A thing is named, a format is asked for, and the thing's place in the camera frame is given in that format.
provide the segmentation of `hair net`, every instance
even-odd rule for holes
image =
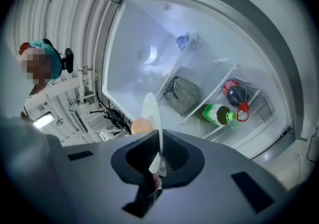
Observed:
[[[46,44],[42,39],[33,41],[30,43],[30,47],[44,49],[46,55],[51,55],[51,81],[48,84],[52,84],[59,78],[62,72],[60,54],[53,47]]]

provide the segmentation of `red bottle cap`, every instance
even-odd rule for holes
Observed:
[[[246,112],[247,113],[247,118],[246,119],[239,119],[239,112],[240,111],[243,111],[243,112]],[[248,103],[245,101],[245,102],[242,102],[239,107],[238,107],[238,110],[237,110],[237,120],[240,121],[240,122],[244,122],[246,120],[248,120],[249,118],[249,105]]]

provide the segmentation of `black cable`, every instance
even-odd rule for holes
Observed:
[[[30,117],[29,114],[28,114],[28,112],[26,111],[25,106],[24,106],[23,108],[24,108],[25,114],[26,114],[28,117]]]
[[[270,112],[270,115],[272,116],[273,114],[272,114],[272,112],[271,112],[271,110],[270,110],[270,107],[269,107],[269,105],[268,105],[268,103],[267,103],[267,100],[260,94],[260,96],[265,100],[265,102],[266,102],[266,105],[268,106],[268,109],[269,109],[269,112]]]
[[[105,112],[108,114],[108,112],[106,112],[106,111],[91,111],[90,113],[96,113],[96,112]]]
[[[110,100],[109,100],[109,99],[108,99],[108,106],[109,106],[110,112],[111,112],[114,116],[117,117],[117,115],[113,112],[113,109],[111,108]],[[126,124],[124,117],[125,117],[125,115],[123,115],[123,117],[122,117],[122,122],[123,122],[123,124]]]
[[[115,132],[115,133],[114,133],[114,136],[116,136],[117,134],[121,133],[122,131],[123,131],[123,127],[122,127],[121,131]]]
[[[99,101],[100,105],[103,106],[103,108],[104,108],[106,111],[109,111],[108,108],[105,106],[105,104],[103,104],[103,102],[101,102],[101,101],[99,100],[99,97],[96,96],[96,98],[97,98],[97,100]],[[126,130],[126,132],[128,132],[129,134],[132,134],[132,133],[131,133],[131,129],[130,129],[130,127],[129,127],[127,124],[123,123],[116,115],[114,115],[114,113],[112,113],[111,111],[109,111],[109,112],[110,112],[110,113],[109,113],[109,116],[111,116],[112,118],[114,118],[114,119],[116,120],[116,122],[118,123],[118,125],[122,126],[122,127]]]

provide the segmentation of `black and white fabric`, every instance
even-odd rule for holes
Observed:
[[[176,76],[163,96],[176,112],[183,115],[199,101],[199,88],[196,84]]]

